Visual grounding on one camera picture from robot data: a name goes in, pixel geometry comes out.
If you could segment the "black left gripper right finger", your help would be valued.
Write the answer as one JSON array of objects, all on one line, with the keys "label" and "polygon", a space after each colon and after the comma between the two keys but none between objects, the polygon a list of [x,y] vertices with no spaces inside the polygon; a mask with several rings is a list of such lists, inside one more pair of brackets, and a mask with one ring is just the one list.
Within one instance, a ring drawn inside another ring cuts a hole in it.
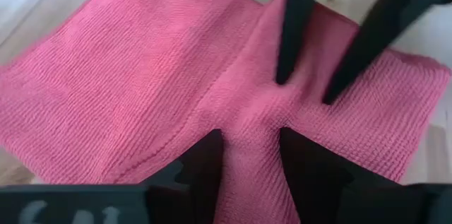
[{"label": "black left gripper right finger", "polygon": [[287,127],[279,146],[301,224],[452,224],[452,184],[398,184]]}]

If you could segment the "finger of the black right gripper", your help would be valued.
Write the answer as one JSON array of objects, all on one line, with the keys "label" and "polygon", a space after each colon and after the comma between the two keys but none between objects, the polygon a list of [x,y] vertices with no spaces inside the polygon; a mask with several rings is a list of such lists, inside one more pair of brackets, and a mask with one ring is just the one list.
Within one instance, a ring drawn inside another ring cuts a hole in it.
[{"label": "finger of the black right gripper", "polygon": [[275,82],[282,86],[293,74],[315,0],[286,0]]},{"label": "finger of the black right gripper", "polygon": [[333,104],[429,7],[430,0],[376,0],[331,76],[322,103]]}]

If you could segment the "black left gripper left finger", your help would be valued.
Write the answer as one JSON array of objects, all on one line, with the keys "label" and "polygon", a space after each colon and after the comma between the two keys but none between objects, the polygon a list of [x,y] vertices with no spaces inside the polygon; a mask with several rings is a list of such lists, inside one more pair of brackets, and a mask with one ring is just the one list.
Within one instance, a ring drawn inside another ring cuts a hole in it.
[{"label": "black left gripper left finger", "polygon": [[139,184],[0,187],[0,224],[213,224],[223,146],[214,129]]}]

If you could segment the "pink towel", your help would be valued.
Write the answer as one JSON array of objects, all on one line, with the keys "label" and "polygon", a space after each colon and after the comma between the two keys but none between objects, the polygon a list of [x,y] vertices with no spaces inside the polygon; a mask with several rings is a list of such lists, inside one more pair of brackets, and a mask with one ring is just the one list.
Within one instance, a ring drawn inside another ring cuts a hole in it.
[{"label": "pink towel", "polygon": [[452,72],[384,52],[321,96],[357,26],[317,5],[290,82],[274,81],[285,0],[89,0],[0,66],[0,146],[49,183],[136,183],[213,129],[225,139],[215,222],[292,224],[288,126],[393,181]]}]

